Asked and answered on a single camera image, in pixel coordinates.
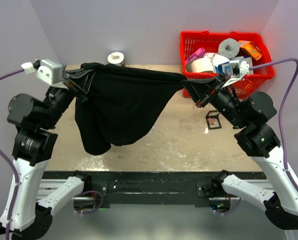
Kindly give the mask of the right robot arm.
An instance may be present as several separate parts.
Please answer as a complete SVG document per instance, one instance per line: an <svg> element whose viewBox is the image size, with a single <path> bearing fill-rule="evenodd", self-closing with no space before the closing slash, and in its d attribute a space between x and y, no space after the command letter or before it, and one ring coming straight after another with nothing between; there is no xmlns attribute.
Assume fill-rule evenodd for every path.
<svg viewBox="0 0 298 240"><path fill-rule="evenodd" d="M261 168L273 190L255 186L223 170L211 181L219 197L230 194L264 211L271 223L282 230L298 230L298 177L287 161L284 145L267 124L277 111L271 97L256 92L240 101L235 90L227 88L229 76L221 73L192 83L198 107L211 104L239 130L234 135L241 149Z"/></svg>

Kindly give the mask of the pink gold brooch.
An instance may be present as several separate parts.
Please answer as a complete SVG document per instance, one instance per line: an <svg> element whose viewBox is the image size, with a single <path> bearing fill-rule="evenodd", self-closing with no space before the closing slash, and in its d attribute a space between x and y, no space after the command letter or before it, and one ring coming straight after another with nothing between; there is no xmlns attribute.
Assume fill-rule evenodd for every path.
<svg viewBox="0 0 298 240"><path fill-rule="evenodd" d="M207 121L209 122L210 125L214 125L216 123L214 118L208 118Z"/></svg>

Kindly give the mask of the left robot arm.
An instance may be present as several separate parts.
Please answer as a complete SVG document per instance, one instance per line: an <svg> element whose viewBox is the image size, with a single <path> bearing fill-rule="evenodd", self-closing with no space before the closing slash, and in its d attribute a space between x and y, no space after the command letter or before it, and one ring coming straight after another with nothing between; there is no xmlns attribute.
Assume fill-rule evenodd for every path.
<svg viewBox="0 0 298 240"><path fill-rule="evenodd" d="M12 156L5 159L13 172L7 203L0 216L0 235L6 239L40 239L71 199L92 192L91 176L75 171L60 187L38 199L41 180L58 138L52 129L73 99L82 95L69 73L63 71L60 85L51 84L44 100L25 93L10 100L7 121L16 127L17 133Z"/></svg>

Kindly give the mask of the black floral t-shirt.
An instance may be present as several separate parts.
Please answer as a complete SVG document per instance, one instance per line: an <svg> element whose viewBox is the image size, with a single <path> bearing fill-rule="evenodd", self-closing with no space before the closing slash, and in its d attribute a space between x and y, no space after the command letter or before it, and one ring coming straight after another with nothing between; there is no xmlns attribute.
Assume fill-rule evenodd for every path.
<svg viewBox="0 0 298 240"><path fill-rule="evenodd" d="M149 133L174 94L183 74L113 64L83 63L78 80L86 101L75 101L75 122L84 150L102 155L111 146L131 145Z"/></svg>

